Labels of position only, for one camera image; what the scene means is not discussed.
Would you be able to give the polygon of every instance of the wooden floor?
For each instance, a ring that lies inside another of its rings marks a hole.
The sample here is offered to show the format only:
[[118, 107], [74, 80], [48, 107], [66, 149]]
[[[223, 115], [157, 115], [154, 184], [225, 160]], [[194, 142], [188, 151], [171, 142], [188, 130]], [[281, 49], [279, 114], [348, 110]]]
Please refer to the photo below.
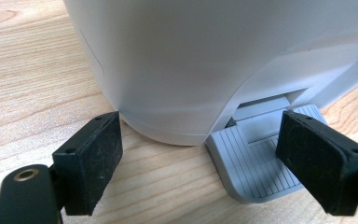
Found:
[[[0, 1], [0, 183], [113, 108], [101, 94], [60, 0]], [[323, 109], [358, 141], [358, 88]], [[205, 146], [148, 139], [124, 122], [124, 157], [93, 217], [65, 223], [358, 223], [331, 217], [305, 191], [261, 204], [231, 199]]]

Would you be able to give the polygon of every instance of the ribbed pedal surface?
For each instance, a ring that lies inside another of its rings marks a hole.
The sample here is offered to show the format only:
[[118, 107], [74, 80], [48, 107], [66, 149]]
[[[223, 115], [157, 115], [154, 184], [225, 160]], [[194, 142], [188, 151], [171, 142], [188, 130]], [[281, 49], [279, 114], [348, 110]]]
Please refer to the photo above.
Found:
[[[315, 105], [295, 111], [325, 123]], [[277, 159], [277, 142], [276, 134], [249, 144], [241, 126], [210, 135], [207, 145], [228, 194], [242, 203], [264, 203], [303, 188]]]

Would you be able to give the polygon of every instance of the light wood surface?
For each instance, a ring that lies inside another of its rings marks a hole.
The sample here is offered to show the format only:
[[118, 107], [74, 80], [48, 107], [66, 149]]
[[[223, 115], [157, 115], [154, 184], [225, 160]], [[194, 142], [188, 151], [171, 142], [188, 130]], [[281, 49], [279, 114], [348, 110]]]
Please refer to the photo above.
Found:
[[[61, 0], [0, 1], [0, 183], [24, 165], [51, 165], [55, 149], [112, 110]], [[323, 113], [358, 141], [358, 88]], [[325, 214], [305, 190], [270, 203], [237, 203], [205, 146], [161, 144], [121, 125], [124, 157], [94, 216], [65, 223], [358, 223], [358, 212]]]

